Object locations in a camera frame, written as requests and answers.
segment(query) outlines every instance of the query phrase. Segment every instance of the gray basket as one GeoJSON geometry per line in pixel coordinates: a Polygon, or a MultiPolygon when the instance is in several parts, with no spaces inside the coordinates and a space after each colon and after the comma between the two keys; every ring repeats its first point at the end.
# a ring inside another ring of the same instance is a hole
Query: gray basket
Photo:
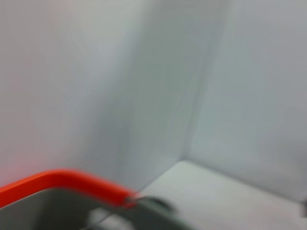
{"type": "Polygon", "coordinates": [[[121,216],[135,230],[191,230],[152,199],[137,199],[132,207],[115,207],[67,188],[45,189],[0,208],[0,230],[90,230],[89,213],[97,208],[121,216]]]}

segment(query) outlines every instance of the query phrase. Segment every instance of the shelf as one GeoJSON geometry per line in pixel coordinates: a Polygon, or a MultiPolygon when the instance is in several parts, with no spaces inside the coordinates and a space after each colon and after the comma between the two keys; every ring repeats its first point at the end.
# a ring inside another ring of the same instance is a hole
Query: shelf
{"type": "Polygon", "coordinates": [[[181,161],[142,194],[175,204],[199,230],[305,230],[297,203],[181,161]]]}

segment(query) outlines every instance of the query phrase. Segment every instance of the white surface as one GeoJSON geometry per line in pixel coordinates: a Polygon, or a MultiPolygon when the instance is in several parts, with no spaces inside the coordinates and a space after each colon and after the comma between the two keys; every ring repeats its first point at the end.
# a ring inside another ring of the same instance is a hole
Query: white surface
{"type": "Polygon", "coordinates": [[[142,191],[166,198],[199,230],[304,230],[296,203],[181,161],[142,191]]]}
{"type": "Polygon", "coordinates": [[[0,184],[77,167],[140,188],[182,154],[222,0],[0,2],[0,184]]]}
{"type": "Polygon", "coordinates": [[[307,1],[233,0],[189,158],[307,194],[307,1]]]}
{"type": "MultiPolygon", "coordinates": [[[[87,154],[98,153],[94,162],[108,167],[93,171],[114,175],[114,144],[93,150],[89,140],[112,107],[107,105],[118,103],[118,92],[125,94],[123,71],[150,5],[0,2],[0,183],[53,167],[92,169],[87,154]]],[[[111,134],[97,138],[110,140],[111,134]]]]}
{"type": "Polygon", "coordinates": [[[134,188],[179,160],[225,11],[223,0],[155,1],[129,68],[130,110],[120,130],[119,182],[134,188]]]}

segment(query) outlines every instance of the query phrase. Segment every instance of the orange plastic handle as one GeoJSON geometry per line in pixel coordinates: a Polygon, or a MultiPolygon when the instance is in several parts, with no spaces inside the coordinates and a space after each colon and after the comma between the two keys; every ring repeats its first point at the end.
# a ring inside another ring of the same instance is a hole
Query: orange plastic handle
{"type": "Polygon", "coordinates": [[[126,204],[136,192],[110,181],[75,170],[41,172],[0,188],[0,208],[48,188],[68,188],[116,207],[126,204]]]}

